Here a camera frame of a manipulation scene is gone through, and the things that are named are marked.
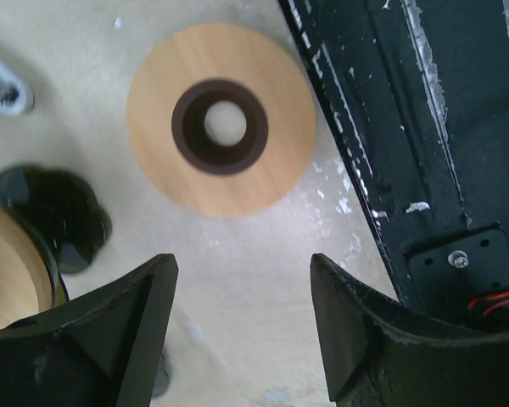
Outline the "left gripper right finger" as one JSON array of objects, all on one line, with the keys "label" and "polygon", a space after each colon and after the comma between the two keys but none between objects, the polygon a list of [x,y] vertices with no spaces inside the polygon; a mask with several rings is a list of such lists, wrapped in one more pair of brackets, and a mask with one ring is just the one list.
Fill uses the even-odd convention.
[{"label": "left gripper right finger", "polygon": [[338,406],[509,406],[509,309],[455,326],[406,308],[324,254],[310,287]]}]

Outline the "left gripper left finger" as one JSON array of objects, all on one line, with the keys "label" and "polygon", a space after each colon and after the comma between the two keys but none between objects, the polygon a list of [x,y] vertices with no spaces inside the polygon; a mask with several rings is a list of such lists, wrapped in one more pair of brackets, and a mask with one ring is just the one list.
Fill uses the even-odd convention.
[{"label": "left gripper left finger", "polygon": [[148,406],[176,291],[174,255],[0,329],[0,406]]}]

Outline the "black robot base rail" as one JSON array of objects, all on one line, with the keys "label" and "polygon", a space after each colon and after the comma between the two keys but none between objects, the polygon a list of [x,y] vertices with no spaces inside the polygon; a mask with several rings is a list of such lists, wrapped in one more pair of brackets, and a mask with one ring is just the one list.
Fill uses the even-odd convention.
[{"label": "black robot base rail", "polygon": [[509,312],[509,1],[282,1],[398,299]]}]

